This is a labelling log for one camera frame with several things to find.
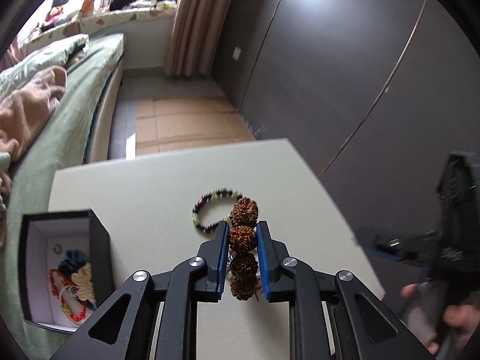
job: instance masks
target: person's hand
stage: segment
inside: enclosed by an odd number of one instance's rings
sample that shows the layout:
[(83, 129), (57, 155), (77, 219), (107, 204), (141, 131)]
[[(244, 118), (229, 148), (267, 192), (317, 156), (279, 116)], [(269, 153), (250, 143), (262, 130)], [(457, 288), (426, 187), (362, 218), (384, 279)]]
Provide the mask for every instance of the person's hand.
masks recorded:
[[(417, 290), (416, 284), (410, 284), (402, 288), (402, 296), (405, 299), (411, 299)], [(459, 331), (458, 340), (455, 343), (460, 351), (472, 336), (480, 322), (480, 311), (475, 306), (465, 304), (461, 306), (448, 306), (443, 313), (443, 321), (449, 327)], [(440, 346), (436, 342), (430, 342), (426, 345), (431, 354), (436, 354)]]

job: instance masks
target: table top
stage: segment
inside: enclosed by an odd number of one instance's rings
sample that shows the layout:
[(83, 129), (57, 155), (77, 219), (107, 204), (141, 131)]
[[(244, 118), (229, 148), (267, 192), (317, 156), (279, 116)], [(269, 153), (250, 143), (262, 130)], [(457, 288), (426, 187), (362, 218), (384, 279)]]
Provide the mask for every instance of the table top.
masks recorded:
[[(256, 200), (259, 220), (291, 256), (313, 269), (352, 271), (378, 297), (383, 289), (326, 190), (286, 139), (171, 151), (134, 160), (57, 171), (50, 211), (92, 208), (110, 233), (118, 287), (133, 272), (157, 274), (195, 256), (214, 235), (195, 229), (191, 210), (201, 195), (239, 190)], [(230, 212), (232, 201), (206, 206), (203, 223)], [(286, 303), (262, 296), (238, 301), (226, 290), (219, 303), (199, 303), (199, 360), (289, 358)]]

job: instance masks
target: light switch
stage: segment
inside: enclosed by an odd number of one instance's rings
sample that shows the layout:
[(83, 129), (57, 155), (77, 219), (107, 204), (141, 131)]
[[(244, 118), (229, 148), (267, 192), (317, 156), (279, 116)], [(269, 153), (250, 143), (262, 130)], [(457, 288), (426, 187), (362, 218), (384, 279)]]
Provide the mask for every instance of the light switch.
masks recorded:
[(241, 50), (239, 47), (235, 47), (235, 50), (233, 50), (233, 56), (232, 56), (232, 58), (233, 58), (235, 61), (238, 61), (241, 52), (242, 52), (242, 50)]

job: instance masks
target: black box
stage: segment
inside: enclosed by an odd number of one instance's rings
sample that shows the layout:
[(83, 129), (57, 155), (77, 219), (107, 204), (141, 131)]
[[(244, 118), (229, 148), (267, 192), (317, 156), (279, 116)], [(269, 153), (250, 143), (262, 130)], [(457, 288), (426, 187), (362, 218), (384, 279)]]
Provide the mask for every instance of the black box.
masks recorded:
[(89, 210), (23, 216), (18, 280), (25, 321), (72, 334), (78, 327), (63, 313), (58, 297), (52, 294), (48, 278), (49, 269), (58, 267), (68, 249), (80, 249), (88, 254), (92, 267), (91, 281), (99, 307), (115, 288), (110, 235), (95, 213)]

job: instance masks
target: green bed sheet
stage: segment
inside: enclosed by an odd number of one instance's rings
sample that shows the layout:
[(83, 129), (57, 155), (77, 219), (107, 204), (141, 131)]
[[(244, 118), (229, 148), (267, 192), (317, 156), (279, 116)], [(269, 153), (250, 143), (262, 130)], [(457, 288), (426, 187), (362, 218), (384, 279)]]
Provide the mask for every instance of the green bed sheet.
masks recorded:
[(65, 94), (13, 180), (7, 244), (0, 251), (0, 314), (31, 360), (50, 358), (68, 336), (23, 319), (17, 269), (22, 216), (48, 211), (55, 172), (82, 163), (95, 106), (123, 48), (123, 34), (90, 41), (85, 57), (67, 69)]

